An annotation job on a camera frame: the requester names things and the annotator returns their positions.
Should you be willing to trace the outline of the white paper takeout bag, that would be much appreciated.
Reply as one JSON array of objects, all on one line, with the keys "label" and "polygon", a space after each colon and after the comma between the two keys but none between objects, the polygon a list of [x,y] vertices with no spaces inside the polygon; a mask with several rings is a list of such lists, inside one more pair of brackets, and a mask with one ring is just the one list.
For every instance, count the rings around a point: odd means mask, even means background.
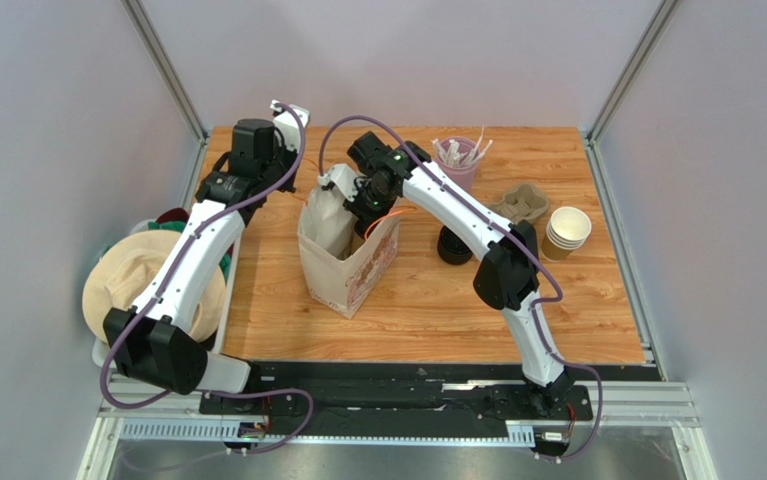
[{"label": "white paper takeout bag", "polygon": [[318,184],[307,196],[297,228],[300,262],[311,297],[350,319],[376,287],[398,253],[400,215],[385,217],[365,238],[335,189]]}]

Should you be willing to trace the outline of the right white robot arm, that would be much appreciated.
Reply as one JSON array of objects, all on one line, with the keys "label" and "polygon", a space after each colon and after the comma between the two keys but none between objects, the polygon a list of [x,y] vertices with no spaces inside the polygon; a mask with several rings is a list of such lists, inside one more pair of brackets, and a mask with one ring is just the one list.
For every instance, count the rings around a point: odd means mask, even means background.
[{"label": "right white robot arm", "polygon": [[573,385],[555,351],[539,305],[536,232],[483,206],[445,175],[426,152],[412,142],[397,149],[374,133],[359,137],[347,151],[360,171],[348,183],[344,207],[355,218],[355,232],[371,233],[397,199],[413,202],[439,220],[480,262],[473,280],[479,298],[501,312],[514,338],[526,380],[552,400]]}]

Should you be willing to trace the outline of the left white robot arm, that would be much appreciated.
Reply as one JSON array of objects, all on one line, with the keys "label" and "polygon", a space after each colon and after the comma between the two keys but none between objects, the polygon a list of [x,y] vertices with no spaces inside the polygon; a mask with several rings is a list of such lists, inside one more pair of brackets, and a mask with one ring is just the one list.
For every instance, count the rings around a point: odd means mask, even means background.
[{"label": "left white robot arm", "polygon": [[249,363],[217,354],[193,337],[196,306],[219,264],[273,191],[291,192],[306,146],[307,112],[279,104],[271,120],[243,119],[229,151],[195,194],[188,223],[156,277],[127,308],[103,321],[110,351],[102,365],[163,393],[241,393]]}]

